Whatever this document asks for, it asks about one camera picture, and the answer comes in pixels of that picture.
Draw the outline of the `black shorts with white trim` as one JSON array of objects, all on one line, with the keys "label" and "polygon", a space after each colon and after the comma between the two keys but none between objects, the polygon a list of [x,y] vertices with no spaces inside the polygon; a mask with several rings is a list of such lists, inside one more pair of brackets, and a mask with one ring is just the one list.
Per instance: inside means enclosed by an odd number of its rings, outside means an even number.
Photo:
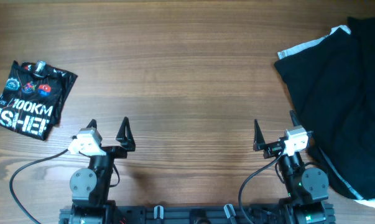
[{"label": "black shorts with white trim", "polygon": [[308,152],[330,174],[339,194],[375,198],[375,63],[368,62],[346,26],[280,51],[275,69],[303,127]]}]

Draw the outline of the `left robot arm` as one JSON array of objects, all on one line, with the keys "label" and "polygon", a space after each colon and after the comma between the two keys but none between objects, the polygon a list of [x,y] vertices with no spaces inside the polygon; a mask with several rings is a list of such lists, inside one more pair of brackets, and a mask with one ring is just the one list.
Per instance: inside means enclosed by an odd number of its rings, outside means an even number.
[{"label": "left robot arm", "polygon": [[104,224],[126,223],[125,216],[118,210],[116,202],[108,199],[115,159],[125,159],[136,150],[129,118],[124,117],[116,135],[118,146],[102,146],[103,138],[97,130],[96,120],[79,130],[73,137],[68,150],[71,154],[89,157],[87,168],[77,170],[70,178],[72,208],[62,223]]}]

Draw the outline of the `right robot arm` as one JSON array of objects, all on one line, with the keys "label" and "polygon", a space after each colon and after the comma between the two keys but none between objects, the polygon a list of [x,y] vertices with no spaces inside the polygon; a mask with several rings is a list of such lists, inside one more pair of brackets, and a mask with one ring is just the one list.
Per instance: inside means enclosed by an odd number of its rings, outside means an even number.
[{"label": "right robot arm", "polygon": [[286,129],[277,141],[266,143],[258,120],[254,121],[255,151],[262,151],[265,159],[274,158],[279,168],[278,176],[288,193],[279,200],[278,223],[326,224],[334,218],[327,208],[329,180],[324,168],[309,167],[300,153],[309,147],[312,131],[307,131],[298,121],[295,112],[290,112],[293,128]]}]

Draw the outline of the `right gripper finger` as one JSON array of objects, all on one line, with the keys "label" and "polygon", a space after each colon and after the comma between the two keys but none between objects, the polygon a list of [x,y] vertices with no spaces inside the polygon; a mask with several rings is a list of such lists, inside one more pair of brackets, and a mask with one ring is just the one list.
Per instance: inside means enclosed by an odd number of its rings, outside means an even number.
[{"label": "right gripper finger", "polygon": [[254,120],[254,142],[253,142],[253,149],[254,151],[261,151],[265,148],[266,142],[262,135],[262,131],[260,129],[258,120]]},{"label": "right gripper finger", "polygon": [[300,121],[299,121],[299,119],[298,119],[297,114],[295,113],[295,111],[294,110],[290,110],[289,114],[290,114],[293,126],[300,126],[301,123],[300,123]]}]

